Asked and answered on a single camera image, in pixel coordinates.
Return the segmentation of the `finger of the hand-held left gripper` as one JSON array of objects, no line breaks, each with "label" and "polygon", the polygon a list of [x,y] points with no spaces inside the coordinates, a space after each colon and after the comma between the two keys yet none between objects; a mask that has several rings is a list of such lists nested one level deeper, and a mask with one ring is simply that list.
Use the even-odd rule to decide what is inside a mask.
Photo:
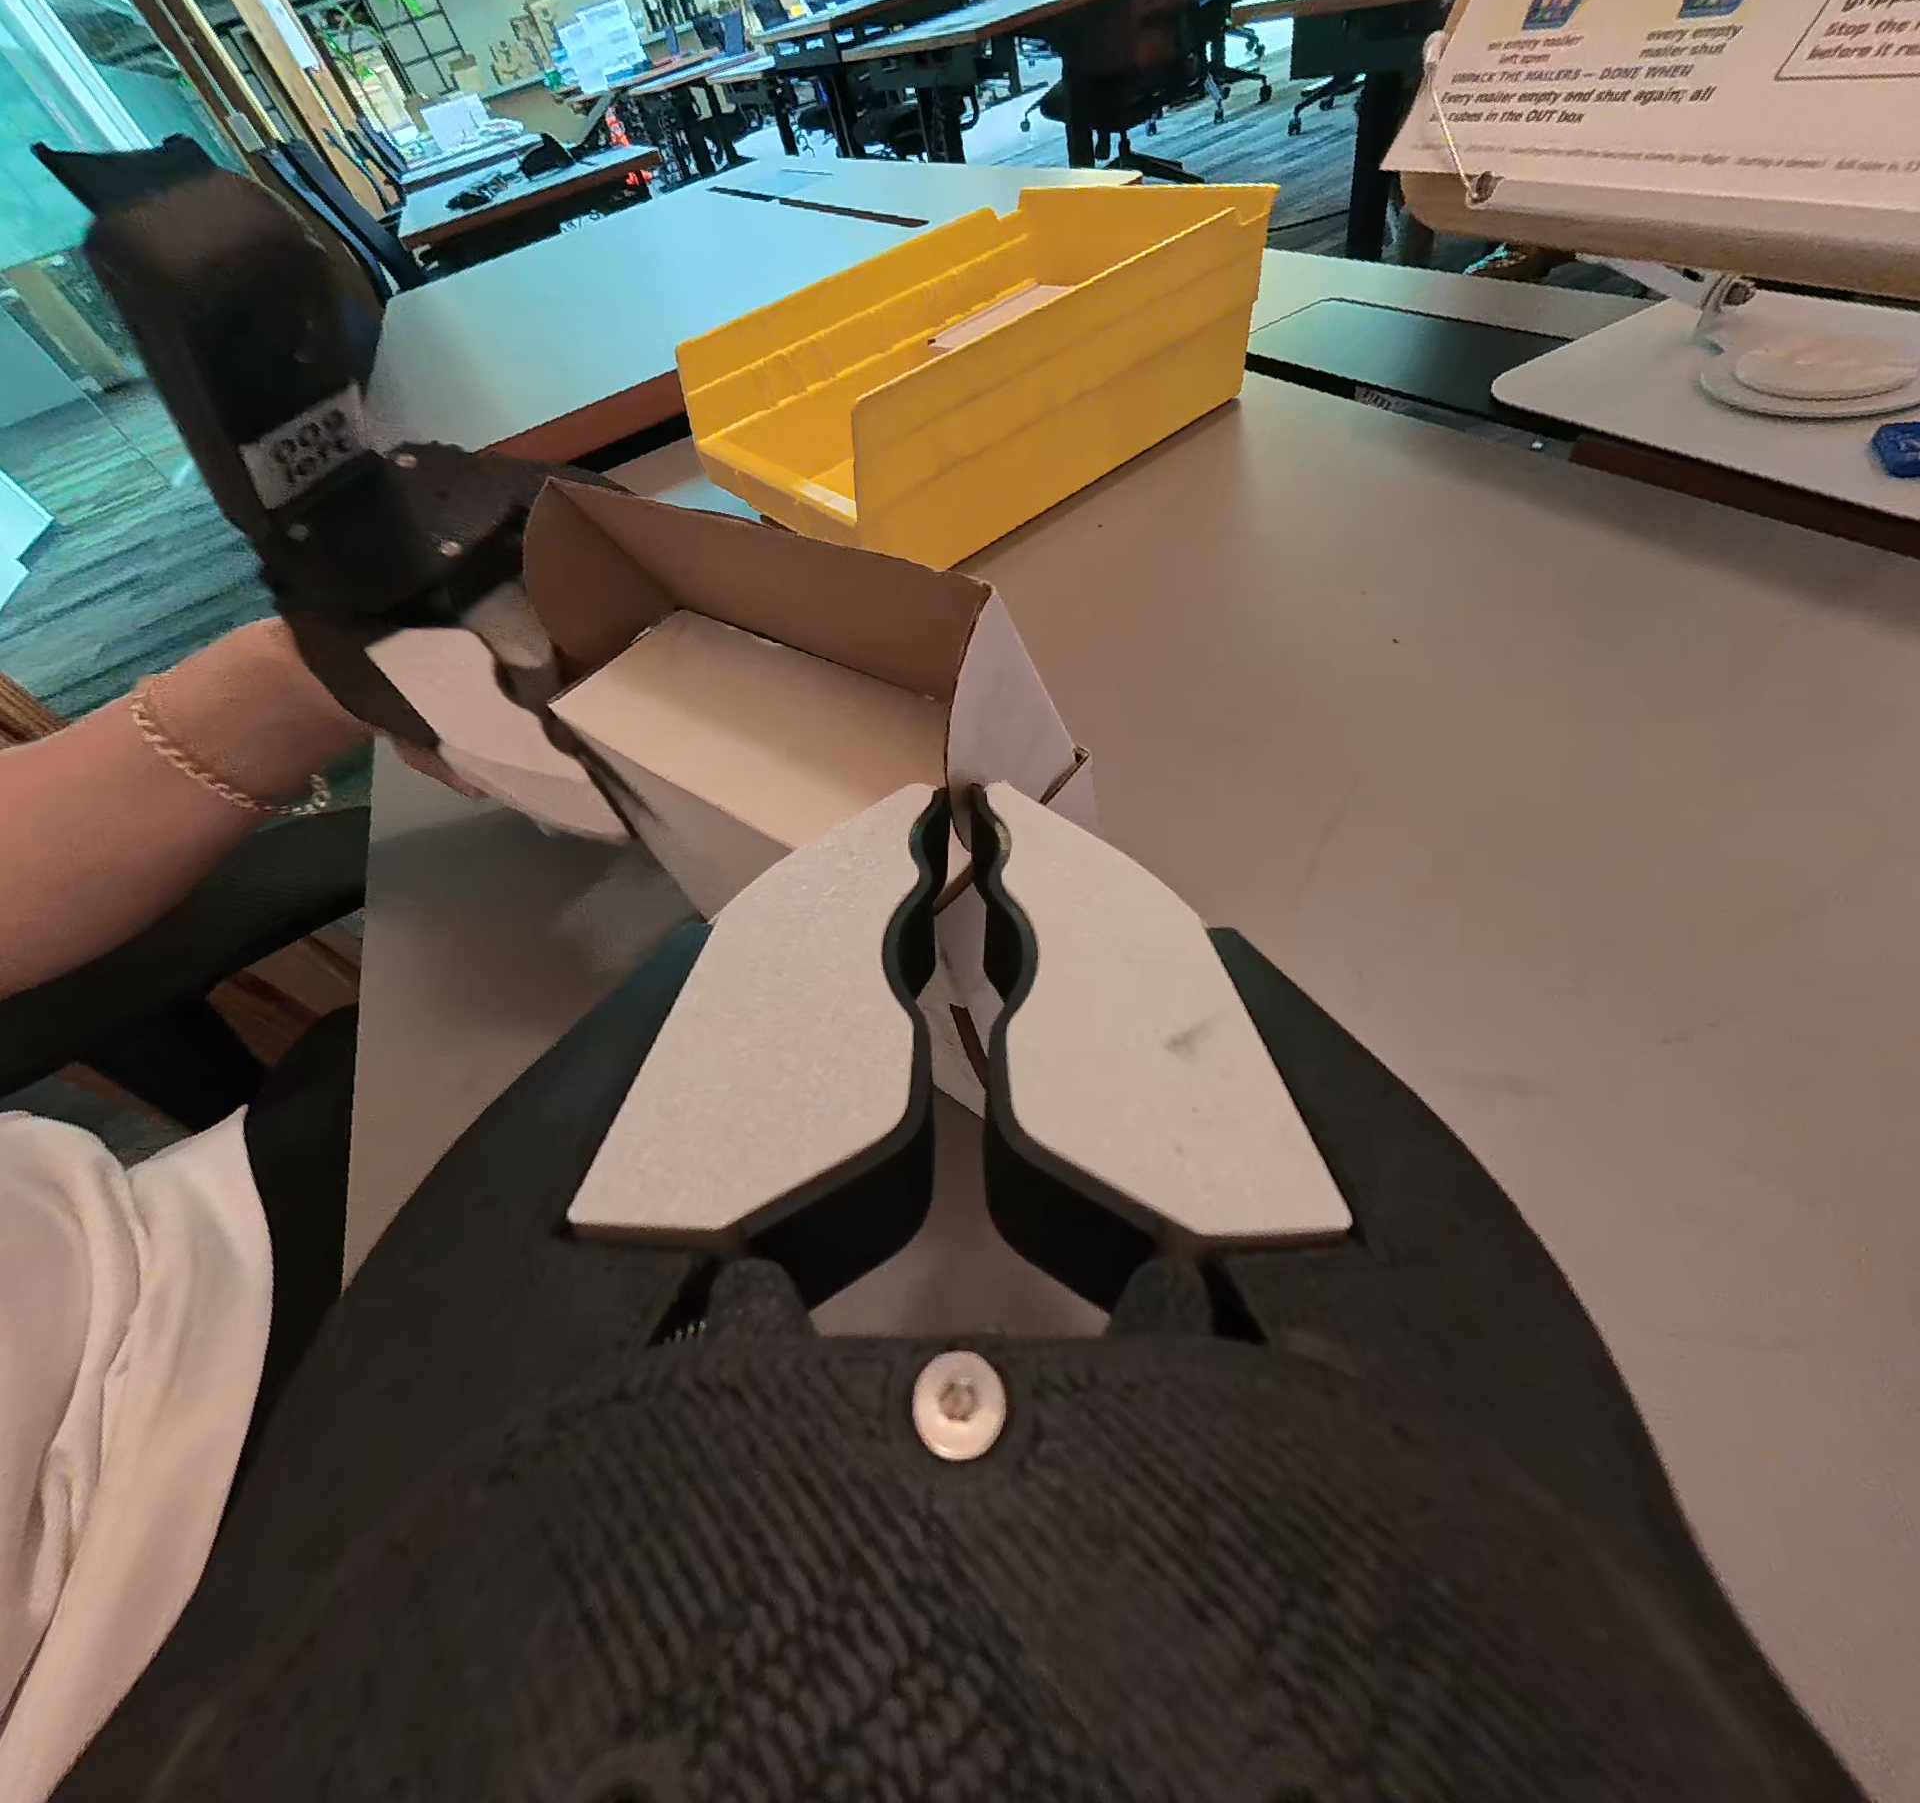
[{"label": "finger of the hand-held left gripper", "polygon": [[562,694],[561,652],[523,586],[509,581],[489,592],[467,610],[467,627],[489,650],[496,690],[512,710],[467,765],[467,783],[540,831],[646,848],[644,797],[554,709]]},{"label": "finger of the hand-held left gripper", "polygon": [[577,758],[562,753],[540,717],[509,699],[492,652],[465,627],[397,629],[370,659],[439,741],[444,769],[472,792],[542,831],[607,846],[631,839]]}]

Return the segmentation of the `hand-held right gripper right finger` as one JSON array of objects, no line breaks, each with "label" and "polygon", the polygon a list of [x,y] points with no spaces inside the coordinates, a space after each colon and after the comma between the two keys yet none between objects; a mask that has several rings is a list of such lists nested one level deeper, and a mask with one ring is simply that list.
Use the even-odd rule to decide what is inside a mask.
[{"label": "hand-held right gripper right finger", "polygon": [[1351,1238],[1355,1214],[1237,980],[1231,932],[1011,783],[972,796],[998,1234],[1087,1302],[1152,1261]]}]

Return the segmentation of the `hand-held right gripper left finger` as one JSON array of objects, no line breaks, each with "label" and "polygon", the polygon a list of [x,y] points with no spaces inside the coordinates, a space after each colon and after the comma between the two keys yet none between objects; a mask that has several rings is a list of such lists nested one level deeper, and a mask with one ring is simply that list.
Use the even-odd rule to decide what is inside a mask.
[{"label": "hand-held right gripper left finger", "polygon": [[803,1302],[911,1239],[950,833],[948,792],[911,783],[727,902],[574,1192],[575,1234],[774,1262]]}]

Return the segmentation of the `white cardboard mailer box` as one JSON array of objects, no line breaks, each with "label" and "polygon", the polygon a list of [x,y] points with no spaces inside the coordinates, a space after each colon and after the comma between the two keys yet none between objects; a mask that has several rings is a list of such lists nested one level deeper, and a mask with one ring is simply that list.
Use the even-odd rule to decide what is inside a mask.
[{"label": "white cardboard mailer box", "polygon": [[1071,292],[1071,285],[1029,283],[955,321],[948,321],[927,343],[942,352],[964,348]]},{"label": "white cardboard mailer box", "polygon": [[1092,765],[989,581],[768,521],[553,477],[522,577],[567,687],[558,722],[620,783],[706,921],[782,855],[901,788],[948,790],[957,841],[922,993],[935,1084],[985,1106],[971,796],[1010,783],[1097,831]]}]

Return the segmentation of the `yellow plastic bin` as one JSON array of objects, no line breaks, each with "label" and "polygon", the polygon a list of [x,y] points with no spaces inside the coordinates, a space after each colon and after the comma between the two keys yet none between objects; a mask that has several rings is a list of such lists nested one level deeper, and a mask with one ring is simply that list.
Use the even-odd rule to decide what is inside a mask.
[{"label": "yellow plastic bin", "polygon": [[[955,566],[1238,396],[1277,196],[1029,187],[689,337],[702,467],[798,535]],[[929,346],[1029,283],[1073,292]]]}]

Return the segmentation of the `person's left forearm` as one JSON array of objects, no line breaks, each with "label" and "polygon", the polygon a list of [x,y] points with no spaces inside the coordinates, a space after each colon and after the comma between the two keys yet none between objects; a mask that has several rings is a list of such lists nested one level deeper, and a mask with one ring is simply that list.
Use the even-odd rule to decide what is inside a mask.
[{"label": "person's left forearm", "polygon": [[1,995],[103,955],[179,903],[250,816],[143,744],[130,691],[1,755]]}]

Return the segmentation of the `person's left hand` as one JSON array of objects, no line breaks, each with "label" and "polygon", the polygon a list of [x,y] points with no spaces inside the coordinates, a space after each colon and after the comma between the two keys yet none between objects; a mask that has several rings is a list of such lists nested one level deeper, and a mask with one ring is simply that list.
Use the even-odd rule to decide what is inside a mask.
[{"label": "person's left hand", "polygon": [[313,676],[276,616],[146,676],[127,710],[157,760],[261,819],[326,807],[330,771],[378,739]]}]

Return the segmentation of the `person's white shirt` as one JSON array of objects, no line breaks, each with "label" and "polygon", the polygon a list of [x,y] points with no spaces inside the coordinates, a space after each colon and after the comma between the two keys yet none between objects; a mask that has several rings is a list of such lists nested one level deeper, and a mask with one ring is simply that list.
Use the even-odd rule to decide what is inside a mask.
[{"label": "person's white shirt", "polygon": [[1,1797],[48,1798],[193,1598],[261,1383],[235,1114],[133,1168],[1,1118]]}]

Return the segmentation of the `row of wooden office desks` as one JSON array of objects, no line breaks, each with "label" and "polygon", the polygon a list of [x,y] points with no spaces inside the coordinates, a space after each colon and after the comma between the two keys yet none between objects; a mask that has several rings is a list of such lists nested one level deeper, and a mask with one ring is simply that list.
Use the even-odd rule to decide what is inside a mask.
[{"label": "row of wooden office desks", "polygon": [[975,0],[948,15],[852,40],[828,63],[812,44],[827,35],[827,19],[789,22],[765,37],[743,65],[716,58],[685,63],[612,84],[610,101],[665,100],[691,84],[737,84],[766,79],[827,80],[831,72],[864,74],[877,90],[913,98],[925,115],[925,146],[948,111],[946,98],[975,90],[976,61],[996,40],[1037,40],[1057,58],[1062,74],[1060,126],[1068,163],[1116,165],[1152,180],[1186,184],[1183,163],[1152,157],[1130,136],[1164,109],[1200,96],[1215,98],[1225,72],[1213,65],[1213,34],[1230,19],[1289,17],[1308,28],[1307,71],[1331,80],[1351,74],[1356,84],[1348,180],[1339,206],[1321,215],[1272,219],[1269,246],[1317,253],[1321,224],[1343,229],[1339,253],[1378,262],[1387,243],[1390,177],[1381,157],[1405,117],[1408,90],[1419,76],[1422,47],[1436,34],[1453,0]]}]

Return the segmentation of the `white round disc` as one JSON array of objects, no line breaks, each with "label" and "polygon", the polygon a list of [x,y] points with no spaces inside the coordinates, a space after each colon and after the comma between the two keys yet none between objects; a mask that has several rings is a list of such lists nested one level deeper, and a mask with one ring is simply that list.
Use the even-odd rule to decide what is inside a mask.
[{"label": "white round disc", "polygon": [[1784,422],[1895,418],[1917,406],[1916,352],[1860,335],[1789,331],[1720,348],[1698,381],[1729,408]]}]

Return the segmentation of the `printed instruction sheet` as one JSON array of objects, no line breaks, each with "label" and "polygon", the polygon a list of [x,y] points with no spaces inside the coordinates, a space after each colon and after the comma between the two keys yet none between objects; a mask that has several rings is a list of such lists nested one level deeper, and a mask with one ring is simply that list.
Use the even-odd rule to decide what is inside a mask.
[{"label": "printed instruction sheet", "polygon": [[1916,214],[1917,0],[1455,0],[1386,163]]}]

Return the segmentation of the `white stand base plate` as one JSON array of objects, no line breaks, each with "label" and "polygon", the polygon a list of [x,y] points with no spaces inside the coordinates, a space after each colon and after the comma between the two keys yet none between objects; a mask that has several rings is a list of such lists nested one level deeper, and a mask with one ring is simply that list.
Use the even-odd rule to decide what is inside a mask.
[{"label": "white stand base plate", "polygon": [[1917,519],[1916,480],[1888,475],[1869,447],[1895,414],[1796,420],[1725,405],[1700,384],[1716,358],[1695,343],[1695,323],[1690,304],[1644,306],[1498,376],[1492,394],[1582,434]]}]

